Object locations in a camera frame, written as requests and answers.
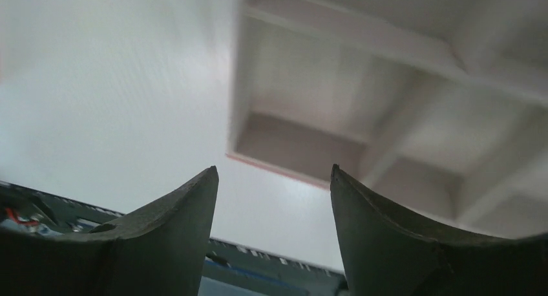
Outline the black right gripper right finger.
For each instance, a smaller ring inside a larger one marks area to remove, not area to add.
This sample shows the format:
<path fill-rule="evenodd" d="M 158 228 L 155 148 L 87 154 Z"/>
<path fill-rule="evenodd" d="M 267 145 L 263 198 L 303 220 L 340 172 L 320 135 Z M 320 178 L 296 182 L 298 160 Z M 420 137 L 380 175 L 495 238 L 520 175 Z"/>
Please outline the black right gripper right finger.
<path fill-rule="evenodd" d="M 546 295 L 547 235 L 507 239 L 425 217 L 332 167 L 351 295 Z"/>

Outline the pink jewelry drawer tray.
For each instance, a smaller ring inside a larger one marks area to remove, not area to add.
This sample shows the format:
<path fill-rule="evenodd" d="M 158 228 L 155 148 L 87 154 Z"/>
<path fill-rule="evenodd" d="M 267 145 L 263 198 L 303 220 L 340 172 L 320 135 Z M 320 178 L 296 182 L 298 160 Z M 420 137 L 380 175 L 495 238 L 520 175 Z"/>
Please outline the pink jewelry drawer tray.
<path fill-rule="evenodd" d="M 230 158 L 547 231 L 547 0 L 240 0 L 236 50 Z"/>

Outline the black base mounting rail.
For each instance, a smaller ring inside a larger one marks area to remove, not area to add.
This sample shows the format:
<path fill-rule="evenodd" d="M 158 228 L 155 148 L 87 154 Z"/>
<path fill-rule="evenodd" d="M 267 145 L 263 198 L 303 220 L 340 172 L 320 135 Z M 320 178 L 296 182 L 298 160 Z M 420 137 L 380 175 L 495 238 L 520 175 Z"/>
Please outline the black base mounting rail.
<path fill-rule="evenodd" d="M 217 182 L 123 214 L 1 186 L 2 295 L 347 295 L 330 270 L 210 238 Z"/>

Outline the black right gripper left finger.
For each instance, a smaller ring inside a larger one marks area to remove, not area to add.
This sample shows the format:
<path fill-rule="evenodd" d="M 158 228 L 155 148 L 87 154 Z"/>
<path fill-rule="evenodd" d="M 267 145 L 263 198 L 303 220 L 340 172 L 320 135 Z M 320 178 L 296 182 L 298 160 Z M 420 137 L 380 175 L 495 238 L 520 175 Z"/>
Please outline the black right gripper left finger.
<path fill-rule="evenodd" d="M 88 233 L 1 230 L 2 295 L 196 295 L 218 191 L 209 167 Z"/>

